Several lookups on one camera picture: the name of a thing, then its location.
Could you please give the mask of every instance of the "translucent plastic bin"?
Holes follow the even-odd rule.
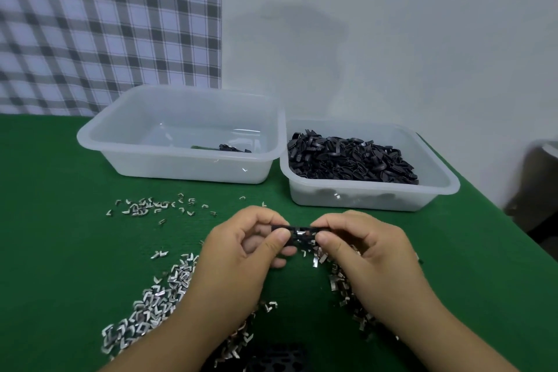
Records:
[[[291,197],[299,205],[331,206],[397,211],[417,211],[438,194],[459,190],[459,180],[411,130],[394,124],[341,120],[289,120],[287,141],[294,132],[311,129],[324,137],[356,137],[392,145],[413,165],[419,185],[338,179],[308,179],[289,168],[287,151],[281,155],[281,170],[289,178]]]
[[[285,111],[256,94],[139,86],[85,124],[78,142],[122,175],[257,184],[285,150]],[[219,144],[252,153],[191,148]]]

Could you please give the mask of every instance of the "left hand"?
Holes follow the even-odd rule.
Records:
[[[190,287],[177,311],[195,322],[199,337],[211,350],[227,338],[255,309],[270,267],[282,268],[295,247],[284,248],[290,232],[281,215],[249,206],[213,228],[205,239]]]

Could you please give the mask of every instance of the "hand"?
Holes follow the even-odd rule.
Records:
[[[269,267],[281,268],[281,253],[290,232],[271,225],[288,225],[278,213],[250,206],[216,226],[205,239],[190,287],[177,311],[195,321],[200,338],[211,350],[233,333],[255,309]]]
[[[328,213],[311,226],[333,231],[320,231],[316,242],[343,268],[365,309],[393,332],[402,331],[418,308],[438,306],[401,228],[356,211]]]

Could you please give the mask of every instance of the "green felt surface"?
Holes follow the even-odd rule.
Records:
[[[78,145],[86,121],[0,116],[3,370],[102,366],[101,329],[129,316],[153,275],[181,253],[198,252],[198,241],[243,206],[265,201],[300,226],[335,211],[294,204],[278,162],[260,185],[120,176],[101,153]],[[520,370],[558,370],[558,264],[460,180],[457,194],[419,212],[370,213],[407,232],[444,304]],[[140,218],[105,216],[118,198],[172,201],[178,192],[198,199],[194,217],[171,208]],[[168,257],[150,260],[158,249]],[[255,340],[302,342],[318,371],[423,370],[389,337],[360,340],[358,324],[337,306],[326,271],[313,268],[310,257],[272,271],[263,297],[279,308],[257,316]]]

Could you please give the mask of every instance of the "fingernail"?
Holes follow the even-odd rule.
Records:
[[[287,228],[279,228],[277,230],[277,238],[279,238],[280,242],[285,244],[289,241],[289,238],[291,238],[291,232]]]
[[[324,231],[320,231],[319,233],[317,233],[315,238],[316,238],[316,242],[320,246],[323,246],[328,241],[328,235]]]

